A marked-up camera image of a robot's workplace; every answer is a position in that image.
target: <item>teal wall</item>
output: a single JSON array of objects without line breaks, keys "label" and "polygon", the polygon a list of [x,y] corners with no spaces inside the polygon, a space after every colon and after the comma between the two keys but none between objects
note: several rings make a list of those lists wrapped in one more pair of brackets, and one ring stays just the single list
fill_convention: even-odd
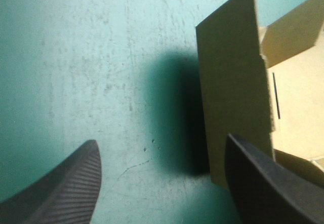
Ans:
[{"label": "teal wall", "polygon": [[[239,223],[195,154],[195,26],[225,1],[0,0],[0,200],[96,139],[92,224]],[[257,0],[260,24],[302,1]]]}]

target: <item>crack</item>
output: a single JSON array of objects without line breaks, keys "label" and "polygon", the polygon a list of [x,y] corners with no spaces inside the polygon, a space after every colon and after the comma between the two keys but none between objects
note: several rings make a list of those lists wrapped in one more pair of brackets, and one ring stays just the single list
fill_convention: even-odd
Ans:
[{"label": "crack", "polygon": [[134,168],[134,167],[138,167],[138,166],[141,166],[141,165],[144,165],[145,163],[148,163],[150,160],[147,160],[146,162],[142,162],[142,163],[139,163],[139,164],[136,164],[134,166],[131,166],[131,167],[128,167],[126,168],[126,170],[124,172],[122,172],[122,174],[117,178],[116,182],[130,169]]},{"label": "crack", "polygon": [[121,173],[121,175],[119,175],[119,177],[116,179],[116,181],[114,182],[114,184],[106,191],[106,193],[103,195],[103,198],[105,198],[106,197],[106,195],[107,195],[107,193],[109,193],[112,189],[113,189],[113,187],[115,187],[115,185],[118,183],[118,181],[120,180],[120,178],[128,171],[128,170],[130,170],[130,169],[132,169],[132,168],[134,168],[134,167],[138,167],[138,166],[142,166],[142,165],[144,165],[144,164],[146,164],[146,163],[149,163],[149,161],[150,160],[147,160],[147,161],[145,161],[145,162],[142,162],[142,163],[139,163],[139,164],[136,164],[136,165],[134,165],[134,166],[130,166],[130,167],[128,167],[128,168],[126,168],[125,169],[125,171],[124,172],[122,172]]}]

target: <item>cardboard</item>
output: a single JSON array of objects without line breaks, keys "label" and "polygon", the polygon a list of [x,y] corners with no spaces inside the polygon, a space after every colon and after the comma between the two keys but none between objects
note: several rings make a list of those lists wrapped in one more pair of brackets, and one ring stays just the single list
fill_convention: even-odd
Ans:
[{"label": "cardboard", "polygon": [[239,134],[324,186],[324,0],[258,27],[254,0],[229,0],[196,27],[212,181],[227,186],[225,138]]}]

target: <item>cardboard flap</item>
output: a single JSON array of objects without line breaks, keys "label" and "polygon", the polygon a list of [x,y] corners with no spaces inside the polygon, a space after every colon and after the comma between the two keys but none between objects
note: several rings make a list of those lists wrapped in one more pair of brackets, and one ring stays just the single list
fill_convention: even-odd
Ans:
[{"label": "cardboard flap", "polygon": [[272,23],[261,43],[267,68],[313,47],[323,22],[324,0],[307,0]]},{"label": "cardboard flap", "polygon": [[254,0],[229,0],[196,28],[212,181],[227,186],[228,133],[272,155],[267,74]]},{"label": "cardboard flap", "polygon": [[276,161],[279,164],[291,170],[298,176],[324,188],[323,168],[314,161],[305,160],[278,150],[275,150],[274,152]]}]

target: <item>ribbed black rubber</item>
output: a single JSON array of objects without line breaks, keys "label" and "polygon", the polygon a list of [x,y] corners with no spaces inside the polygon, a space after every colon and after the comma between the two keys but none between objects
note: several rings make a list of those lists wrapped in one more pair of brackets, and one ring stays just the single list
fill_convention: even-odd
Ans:
[{"label": "ribbed black rubber", "polygon": [[227,137],[225,170],[244,224],[324,224],[324,190],[237,135]]},{"label": "ribbed black rubber", "polygon": [[101,186],[101,160],[89,140],[39,181],[0,204],[0,224],[86,224]]}]

